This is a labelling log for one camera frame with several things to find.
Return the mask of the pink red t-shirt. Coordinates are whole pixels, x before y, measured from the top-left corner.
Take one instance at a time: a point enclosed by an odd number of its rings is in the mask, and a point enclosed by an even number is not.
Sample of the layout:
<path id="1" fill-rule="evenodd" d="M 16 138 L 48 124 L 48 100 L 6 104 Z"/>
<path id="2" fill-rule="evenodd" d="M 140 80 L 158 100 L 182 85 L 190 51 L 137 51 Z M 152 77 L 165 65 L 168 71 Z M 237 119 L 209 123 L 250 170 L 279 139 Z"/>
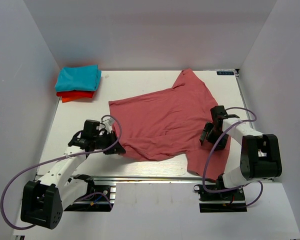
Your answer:
<path id="1" fill-rule="evenodd" d="M 201 176 L 211 143 L 200 143 L 210 110 L 231 96 L 233 77 L 211 71 L 114 72 L 110 114 L 119 120 L 125 177 Z"/>

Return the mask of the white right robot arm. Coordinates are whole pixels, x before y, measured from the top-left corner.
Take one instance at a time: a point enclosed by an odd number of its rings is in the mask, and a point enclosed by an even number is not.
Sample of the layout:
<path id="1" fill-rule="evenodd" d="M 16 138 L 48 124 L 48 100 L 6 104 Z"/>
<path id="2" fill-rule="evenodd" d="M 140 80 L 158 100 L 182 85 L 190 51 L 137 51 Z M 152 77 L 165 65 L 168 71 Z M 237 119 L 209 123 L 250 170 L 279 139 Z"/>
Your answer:
<path id="1" fill-rule="evenodd" d="M 234 190 L 249 185 L 255 181 L 273 179 L 282 175 L 282 161 L 279 141 L 274 134 L 265 134 L 250 126 L 257 120 L 241 119 L 236 114 L 229 114 L 223 105 L 217 105 L 210 110 L 212 121 L 208 122 L 201 134 L 200 142 L 209 142 L 213 146 L 208 154 L 202 180 L 206 174 L 210 160 L 215 151 L 224 150 L 228 139 L 235 140 L 241 146 L 239 166 L 219 175 L 215 181 L 216 189 L 202 187 L 209 194 L 216 194 L 226 200 L 233 195 Z"/>

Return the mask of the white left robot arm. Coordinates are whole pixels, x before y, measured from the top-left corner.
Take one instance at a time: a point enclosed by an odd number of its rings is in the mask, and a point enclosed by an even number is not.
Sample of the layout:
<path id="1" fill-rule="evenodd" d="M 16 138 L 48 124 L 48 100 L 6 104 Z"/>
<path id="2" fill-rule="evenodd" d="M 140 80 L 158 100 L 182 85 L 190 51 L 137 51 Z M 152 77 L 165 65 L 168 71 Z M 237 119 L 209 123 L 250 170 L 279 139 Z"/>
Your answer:
<path id="1" fill-rule="evenodd" d="M 53 230 L 66 208 L 75 202 L 95 196 L 108 197 L 96 191 L 94 180 L 87 174 L 74 174 L 92 154 L 121 155 L 126 151 L 119 143 L 114 124 L 118 121 L 105 115 L 100 121 L 86 120 L 67 144 L 60 160 L 36 181 L 28 181 L 22 193 L 20 219 L 25 223 Z"/>

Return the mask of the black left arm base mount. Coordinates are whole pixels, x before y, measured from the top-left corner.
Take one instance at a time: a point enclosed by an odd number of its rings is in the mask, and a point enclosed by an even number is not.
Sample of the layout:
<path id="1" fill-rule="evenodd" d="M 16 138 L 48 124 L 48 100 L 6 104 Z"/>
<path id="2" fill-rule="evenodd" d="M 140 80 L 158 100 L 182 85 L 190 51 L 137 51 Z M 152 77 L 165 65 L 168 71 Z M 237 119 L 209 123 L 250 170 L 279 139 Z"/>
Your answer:
<path id="1" fill-rule="evenodd" d="M 94 178 L 86 174 L 77 174 L 68 179 L 71 182 L 84 182 L 84 195 L 64 209 L 65 212 L 110 212 L 114 206 L 114 185 L 96 183 Z"/>

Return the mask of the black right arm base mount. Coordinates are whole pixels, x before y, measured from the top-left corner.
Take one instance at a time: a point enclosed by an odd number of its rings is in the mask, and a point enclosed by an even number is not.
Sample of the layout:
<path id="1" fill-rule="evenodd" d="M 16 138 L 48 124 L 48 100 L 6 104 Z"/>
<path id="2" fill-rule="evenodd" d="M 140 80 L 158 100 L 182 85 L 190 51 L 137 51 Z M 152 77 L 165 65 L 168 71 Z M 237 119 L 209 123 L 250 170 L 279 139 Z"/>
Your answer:
<path id="1" fill-rule="evenodd" d="M 199 195 L 200 213 L 240 213 L 247 212 L 246 198 L 242 189 L 222 193 L 209 193 L 202 184 L 193 187 Z"/>

